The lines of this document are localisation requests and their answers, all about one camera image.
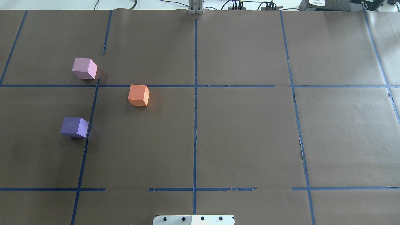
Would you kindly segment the black control box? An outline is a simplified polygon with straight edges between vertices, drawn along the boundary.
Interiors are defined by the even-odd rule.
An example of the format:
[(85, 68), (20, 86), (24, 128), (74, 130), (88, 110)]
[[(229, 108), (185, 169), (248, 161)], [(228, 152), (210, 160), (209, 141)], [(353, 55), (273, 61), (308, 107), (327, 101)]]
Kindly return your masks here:
[(302, 0), (299, 9), (301, 11), (344, 11), (350, 12), (349, 0)]

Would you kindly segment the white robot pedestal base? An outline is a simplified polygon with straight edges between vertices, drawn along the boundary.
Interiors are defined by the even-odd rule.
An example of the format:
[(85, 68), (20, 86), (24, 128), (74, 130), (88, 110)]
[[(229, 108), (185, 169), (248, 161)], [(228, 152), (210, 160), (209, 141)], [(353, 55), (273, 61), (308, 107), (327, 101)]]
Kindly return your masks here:
[(234, 215), (159, 215), (153, 225), (234, 225)]

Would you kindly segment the orange foam cube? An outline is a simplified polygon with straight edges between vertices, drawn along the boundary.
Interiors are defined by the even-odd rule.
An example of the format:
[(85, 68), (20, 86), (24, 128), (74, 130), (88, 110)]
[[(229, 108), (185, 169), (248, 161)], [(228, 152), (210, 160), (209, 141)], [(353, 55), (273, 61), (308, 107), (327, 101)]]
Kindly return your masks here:
[(128, 94), (128, 101), (133, 106), (147, 107), (150, 91), (146, 85), (131, 84)]

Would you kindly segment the light pink foam cube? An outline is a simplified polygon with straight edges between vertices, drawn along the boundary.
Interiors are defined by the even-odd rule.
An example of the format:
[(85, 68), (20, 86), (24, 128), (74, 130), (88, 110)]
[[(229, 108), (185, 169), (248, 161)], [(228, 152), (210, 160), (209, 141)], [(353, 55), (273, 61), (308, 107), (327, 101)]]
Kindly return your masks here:
[(95, 79), (98, 66), (91, 58), (76, 57), (72, 67), (72, 72), (79, 79)]

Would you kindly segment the black power strip left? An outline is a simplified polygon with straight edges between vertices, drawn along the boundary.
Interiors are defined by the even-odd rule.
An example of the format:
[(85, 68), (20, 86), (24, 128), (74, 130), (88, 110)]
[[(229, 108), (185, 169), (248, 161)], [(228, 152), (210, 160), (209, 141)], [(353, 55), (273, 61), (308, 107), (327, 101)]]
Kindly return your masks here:
[(246, 10), (245, 6), (229, 6), (228, 7), (229, 11), (244, 11)]

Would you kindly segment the black power strip right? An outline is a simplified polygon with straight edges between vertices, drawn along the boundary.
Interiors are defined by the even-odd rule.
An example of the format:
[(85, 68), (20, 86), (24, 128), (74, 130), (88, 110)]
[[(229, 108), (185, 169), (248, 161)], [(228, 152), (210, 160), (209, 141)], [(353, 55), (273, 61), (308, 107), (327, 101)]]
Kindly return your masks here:
[(266, 7), (261, 6), (260, 7), (261, 11), (279, 11), (281, 9), (283, 9), (282, 6), (266, 6)]

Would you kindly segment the dark purple foam cube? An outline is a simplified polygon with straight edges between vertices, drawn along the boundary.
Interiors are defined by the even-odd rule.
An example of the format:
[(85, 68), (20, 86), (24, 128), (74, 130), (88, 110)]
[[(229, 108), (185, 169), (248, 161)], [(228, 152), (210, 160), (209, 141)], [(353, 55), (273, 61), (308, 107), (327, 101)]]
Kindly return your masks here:
[(64, 117), (60, 133), (71, 138), (86, 138), (89, 122), (81, 117)]

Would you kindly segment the black power strip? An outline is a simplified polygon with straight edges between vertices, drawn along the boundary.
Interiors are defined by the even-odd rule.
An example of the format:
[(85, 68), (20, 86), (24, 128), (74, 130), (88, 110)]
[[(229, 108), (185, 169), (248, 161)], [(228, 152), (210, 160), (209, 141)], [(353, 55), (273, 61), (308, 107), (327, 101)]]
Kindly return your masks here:
[(246, 10), (245, 6), (229, 6), (228, 7), (229, 11), (244, 11)]
[(261, 6), (260, 7), (261, 11), (279, 11), (281, 9), (283, 9), (282, 6), (266, 6), (266, 7)]

